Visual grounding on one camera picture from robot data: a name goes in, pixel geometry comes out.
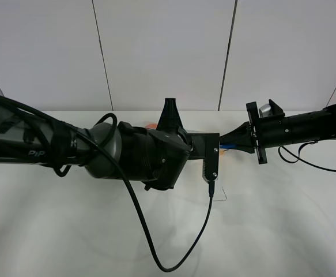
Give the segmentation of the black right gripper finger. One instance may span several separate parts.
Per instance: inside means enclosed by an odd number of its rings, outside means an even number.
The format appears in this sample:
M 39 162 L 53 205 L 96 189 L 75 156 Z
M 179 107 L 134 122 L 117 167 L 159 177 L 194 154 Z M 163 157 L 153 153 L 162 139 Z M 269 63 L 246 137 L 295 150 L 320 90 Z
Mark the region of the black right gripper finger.
M 220 136 L 220 144 L 252 144 L 251 124 L 247 121 L 235 130 Z
M 243 151 L 249 154 L 255 153 L 255 148 L 251 145 L 239 145 L 239 144 L 230 144 L 230 145 L 234 145 L 233 150 Z

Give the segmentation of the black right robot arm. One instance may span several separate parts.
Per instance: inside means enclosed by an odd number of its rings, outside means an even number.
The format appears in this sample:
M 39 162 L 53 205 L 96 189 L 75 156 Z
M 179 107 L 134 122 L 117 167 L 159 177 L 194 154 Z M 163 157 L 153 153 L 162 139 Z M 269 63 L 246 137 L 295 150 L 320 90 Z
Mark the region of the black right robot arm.
M 272 100 L 260 108 L 247 103 L 246 109 L 249 120 L 220 136 L 220 147 L 257 154 L 259 164 L 267 163 L 268 148 L 336 140 L 336 104 L 288 117 Z

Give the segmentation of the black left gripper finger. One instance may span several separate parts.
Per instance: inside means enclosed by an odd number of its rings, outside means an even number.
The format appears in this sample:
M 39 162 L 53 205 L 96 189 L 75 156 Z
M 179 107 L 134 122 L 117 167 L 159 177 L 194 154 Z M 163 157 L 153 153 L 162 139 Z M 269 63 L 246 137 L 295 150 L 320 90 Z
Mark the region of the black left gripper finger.
M 175 98 L 165 98 L 156 130 L 168 133 L 186 132 L 180 119 Z

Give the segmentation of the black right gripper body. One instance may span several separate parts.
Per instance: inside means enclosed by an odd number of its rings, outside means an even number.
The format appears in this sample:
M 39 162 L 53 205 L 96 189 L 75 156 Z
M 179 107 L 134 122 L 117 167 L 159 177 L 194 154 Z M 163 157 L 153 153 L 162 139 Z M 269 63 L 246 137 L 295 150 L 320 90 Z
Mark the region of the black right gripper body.
M 283 109 L 271 99 L 268 103 L 273 109 L 273 115 L 266 118 L 259 117 L 256 102 L 246 104 L 252 129 L 252 141 L 259 164 L 267 163 L 266 148 L 281 146 L 281 143 L 286 141 L 285 129 L 289 125 Z

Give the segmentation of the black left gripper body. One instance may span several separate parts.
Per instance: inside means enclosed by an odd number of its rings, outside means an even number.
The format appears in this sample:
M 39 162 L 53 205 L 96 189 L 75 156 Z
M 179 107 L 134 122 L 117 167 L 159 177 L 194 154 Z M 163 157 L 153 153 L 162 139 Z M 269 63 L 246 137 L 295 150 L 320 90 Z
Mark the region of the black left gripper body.
M 141 181 L 145 189 L 173 189 L 189 160 L 202 161 L 208 133 L 168 133 L 119 122 L 119 165 L 127 179 Z

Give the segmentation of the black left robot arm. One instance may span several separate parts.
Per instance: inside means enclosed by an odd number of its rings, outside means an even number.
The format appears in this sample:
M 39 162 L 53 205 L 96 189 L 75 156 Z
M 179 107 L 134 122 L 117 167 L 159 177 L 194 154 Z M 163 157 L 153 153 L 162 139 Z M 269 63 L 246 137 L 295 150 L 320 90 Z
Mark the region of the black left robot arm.
M 201 160 L 208 184 L 218 177 L 218 133 L 190 133 L 176 100 L 167 98 L 156 128 L 118 121 L 108 113 L 78 128 L 0 96 L 0 163 L 38 164 L 64 177 L 80 166 L 94 178 L 140 181 L 146 189 L 175 186 L 186 162 Z

